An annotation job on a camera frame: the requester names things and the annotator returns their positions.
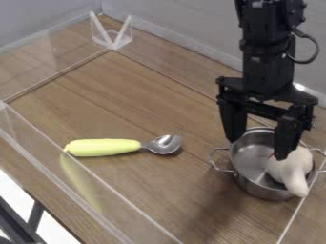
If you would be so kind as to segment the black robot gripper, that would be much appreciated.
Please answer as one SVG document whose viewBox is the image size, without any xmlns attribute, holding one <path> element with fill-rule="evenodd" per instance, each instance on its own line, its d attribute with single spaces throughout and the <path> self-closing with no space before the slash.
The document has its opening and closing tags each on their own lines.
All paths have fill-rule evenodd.
<svg viewBox="0 0 326 244">
<path fill-rule="evenodd" d="M 313 127 L 313 107 L 318 100 L 294 87 L 294 65 L 310 63 L 295 59 L 295 40 L 268 45 L 243 41 L 243 76 L 216 79 L 218 104 L 224 134 L 236 141 L 247 128 L 247 116 L 254 114 L 278 122 L 274 135 L 274 155 L 284 160 L 296 149 L 303 131 Z"/>
</svg>

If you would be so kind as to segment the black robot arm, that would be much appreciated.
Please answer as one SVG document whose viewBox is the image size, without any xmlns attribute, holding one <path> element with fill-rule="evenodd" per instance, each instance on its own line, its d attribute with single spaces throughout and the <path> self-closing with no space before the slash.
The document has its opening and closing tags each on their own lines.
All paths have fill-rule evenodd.
<svg viewBox="0 0 326 244">
<path fill-rule="evenodd" d="M 243 75 L 216 79 L 226 138 L 235 142 L 247 131 L 247 116 L 276 122 L 274 155 L 287 158 L 302 134 L 313 128 L 313 108 L 318 98 L 294 84 L 294 66 L 311 59 L 295 58 L 299 38 L 313 37 L 298 30 L 305 23 L 305 0 L 234 0 L 243 52 Z"/>
</svg>

